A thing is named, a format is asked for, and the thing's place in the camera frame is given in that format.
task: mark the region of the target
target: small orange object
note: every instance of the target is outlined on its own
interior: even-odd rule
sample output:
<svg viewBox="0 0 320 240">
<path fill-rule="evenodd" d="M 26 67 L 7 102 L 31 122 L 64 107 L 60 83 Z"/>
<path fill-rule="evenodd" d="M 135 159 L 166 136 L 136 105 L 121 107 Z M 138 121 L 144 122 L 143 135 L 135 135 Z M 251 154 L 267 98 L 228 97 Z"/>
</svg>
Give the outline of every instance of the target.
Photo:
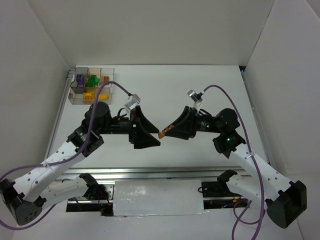
<svg viewBox="0 0 320 240">
<path fill-rule="evenodd" d="M 103 83 L 105 84 L 105 83 L 109 82 L 109 79 L 110 79 L 110 77 L 104 76 L 103 77 Z"/>
<path fill-rule="evenodd" d="M 166 132 L 173 128 L 174 126 L 171 124 L 170 126 L 167 126 L 165 129 L 163 129 L 161 132 L 158 132 L 159 139 L 162 139 L 166 135 Z"/>
</svg>

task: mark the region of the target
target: white table surface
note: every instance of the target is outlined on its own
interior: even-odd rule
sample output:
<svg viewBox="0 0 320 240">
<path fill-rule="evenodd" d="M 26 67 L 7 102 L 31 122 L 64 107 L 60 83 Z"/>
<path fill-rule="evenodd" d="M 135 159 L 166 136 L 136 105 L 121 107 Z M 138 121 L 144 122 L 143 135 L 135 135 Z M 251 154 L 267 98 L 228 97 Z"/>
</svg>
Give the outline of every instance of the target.
<svg viewBox="0 0 320 240">
<path fill-rule="evenodd" d="M 193 106 L 187 96 L 190 89 L 202 91 L 210 84 L 223 87 L 231 96 L 244 120 L 253 150 L 265 159 L 265 153 L 252 113 L 248 95 L 238 66 L 197 65 L 115 65 L 92 66 L 115 68 L 114 80 L 141 98 L 143 114 L 160 131 Z M 110 110 L 112 116 L 123 107 L 126 94 L 115 87 Z M 203 97 L 202 108 L 213 116 L 224 108 L 232 108 L 225 95 L 211 88 Z M 66 100 L 52 151 L 80 126 L 89 105 L 72 105 Z M 244 137 L 241 127 L 238 133 Z M 216 133 L 198 132 L 196 137 L 182 140 L 164 137 L 161 146 L 134 149 L 128 135 L 103 135 L 104 144 L 74 168 L 145 168 L 145 167 L 217 167 L 235 166 L 232 159 L 218 154 L 212 142 Z"/>
</svg>

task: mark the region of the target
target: orange block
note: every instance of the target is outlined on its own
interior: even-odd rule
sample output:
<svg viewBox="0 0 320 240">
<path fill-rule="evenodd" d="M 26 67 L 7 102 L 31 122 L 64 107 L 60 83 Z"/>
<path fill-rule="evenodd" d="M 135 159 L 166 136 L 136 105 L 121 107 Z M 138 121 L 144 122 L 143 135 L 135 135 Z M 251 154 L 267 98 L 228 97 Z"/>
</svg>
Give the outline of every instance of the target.
<svg viewBox="0 0 320 240">
<path fill-rule="evenodd" d="M 107 83 L 107 82 L 109 82 L 109 80 L 110 80 L 110 77 L 108 77 L 108 76 L 104 76 L 104 77 L 103 77 L 103 83 L 104 83 L 104 84 Z"/>
</svg>

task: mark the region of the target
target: black mount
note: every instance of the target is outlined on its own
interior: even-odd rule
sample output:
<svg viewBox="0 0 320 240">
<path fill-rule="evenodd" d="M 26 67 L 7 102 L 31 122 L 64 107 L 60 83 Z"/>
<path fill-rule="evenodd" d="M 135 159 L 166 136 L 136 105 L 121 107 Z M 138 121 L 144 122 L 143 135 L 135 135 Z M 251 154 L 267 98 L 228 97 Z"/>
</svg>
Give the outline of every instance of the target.
<svg viewBox="0 0 320 240">
<path fill-rule="evenodd" d="M 92 109 L 93 104 L 84 114 L 85 119 L 81 126 L 68 137 L 68 141 L 71 141 L 77 148 L 80 148 L 86 140 Z M 160 142 L 151 135 L 158 132 L 159 130 L 144 116 L 139 105 L 131 110 L 130 118 L 123 115 L 112 117 L 108 104 L 98 101 L 92 134 L 82 154 L 87 157 L 104 143 L 101 134 L 128 134 L 129 142 L 133 144 L 134 149 L 160 146 Z"/>
<path fill-rule="evenodd" d="M 218 153 L 229 158 L 231 151 L 246 143 L 235 130 L 239 126 L 238 116 L 233 109 L 225 108 L 218 115 L 212 116 L 204 109 L 198 113 L 194 107 L 185 106 L 182 114 L 159 133 L 159 137 L 188 140 L 194 138 L 197 131 L 218 133 L 220 135 L 213 139 L 214 147 Z"/>
<path fill-rule="evenodd" d="M 307 187 L 301 181 L 290 182 L 291 187 L 279 191 L 279 197 L 272 201 L 266 199 L 266 213 L 280 228 L 287 228 L 307 209 Z"/>
<path fill-rule="evenodd" d="M 1 181 L 0 194 L 4 204 L 7 206 L 18 225 L 23 226 L 40 215 L 42 206 L 47 200 L 39 196 L 35 202 L 25 201 L 23 199 L 25 195 L 23 193 L 17 193 L 14 184 L 14 181 L 8 179 Z"/>
</svg>

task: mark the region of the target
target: yellow block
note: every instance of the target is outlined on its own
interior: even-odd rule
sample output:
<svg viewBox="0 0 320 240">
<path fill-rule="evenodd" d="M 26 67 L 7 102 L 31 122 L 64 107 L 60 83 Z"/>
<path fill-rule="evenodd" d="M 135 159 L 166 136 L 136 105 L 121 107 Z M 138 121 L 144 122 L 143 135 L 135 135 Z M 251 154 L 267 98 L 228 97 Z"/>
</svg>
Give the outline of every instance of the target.
<svg viewBox="0 0 320 240">
<path fill-rule="evenodd" d="M 82 95 L 83 99 L 94 99 L 95 94 L 93 92 L 84 92 Z"/>
<path fill-rule="evenodd" d="M 98 99 L 108 99 L 108 98 L 109 98 L 108 94 L 100 94 L 98 97 Z"/>
</svg>

